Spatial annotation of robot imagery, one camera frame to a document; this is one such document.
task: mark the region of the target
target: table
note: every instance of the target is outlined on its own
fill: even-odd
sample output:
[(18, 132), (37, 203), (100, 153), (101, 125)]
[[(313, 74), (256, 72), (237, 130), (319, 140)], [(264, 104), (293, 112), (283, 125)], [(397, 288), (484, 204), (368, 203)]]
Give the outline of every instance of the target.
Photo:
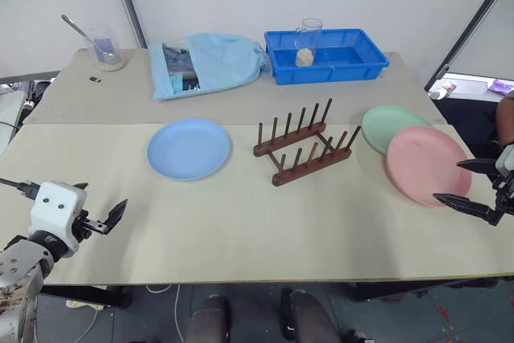
[[(4, 178), (89, 182), (85, 209), (97, 218), (128, 198), (118, 228), (81, 243), (47, 284), (426, 280), (514, 271), (514, 218), (491, 227), (410, 201), (362, 136), (348, 160), (277, 188), (271, 161), (251, 152), (253, 126), (225, 127), (233, 148), (216, 174), (196, 182), (160, 176), (145, 150), (161, 126), (28, 125), (0, 157)], [(451, 126), (437, 127), (460, 141)], [(326, 134), (352, 128), (330, 125)], [(470, 196), (494, 202), (484, 176), (474, 176)], [(24, 235), (31, 202), (10, 188), (0, 189), (0, 201), (10, 208), (0, 239)]]
[[(0, 122), (10, 125), (18, 123), (22, 112), (23, 102), (25, 102), (24, 92), (8, 92), (0, 95)], [(11, 138), (15, 133), (15, 128), (0, 124), (0, 154), (7, 148)]]
[[(44, 94), (25, 124), (166, 124), (181, 118), (205, 118), (220, 125), (270, 125), (274, 116), (285, 123), (288, 112), (298, 119), (316, 102), (333, 98), (330, 124), (361, 123), (379, 104), (412, 109), (434, 124), (446, 124), (402, 58), (388, 53), (390, 65), (376, 80), (277, 86), (269, 73), (254, 83), (204, 96), (154, 101), (148, 52), (125, 51), (128, 62), (115, 72), (102, 72), (87, 50), (78, 51)], [(89, 80), (91, 76), (100, 83)]]

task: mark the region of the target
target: floor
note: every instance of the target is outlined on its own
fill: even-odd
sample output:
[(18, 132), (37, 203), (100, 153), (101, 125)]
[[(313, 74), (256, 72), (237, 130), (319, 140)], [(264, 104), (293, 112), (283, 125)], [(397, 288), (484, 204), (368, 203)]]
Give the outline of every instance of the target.
[[(347, 284), (182, 285), (177, 307), (182, 334), (202, 300), (218, 293), (230, 301), (232, 343), (285, 342), (278, 309), (281, 289), (287, 286), (313, 294), (342, 334), (356, 329), (377, 343), (514, 342), (514, 281), (500, 281), (494, 288), (434, 288), (422, 296), (359, 303), (345, 295)], [(176, 290), (173, 286), (152, 294), (133, 287), (132, 304), (100, 311), (81, 342), (180, 343), (173, 321)], [(93, 315), (92, 308), (71, 309), (63, 299), (40, 296), (39, 343), (75, 341)]]

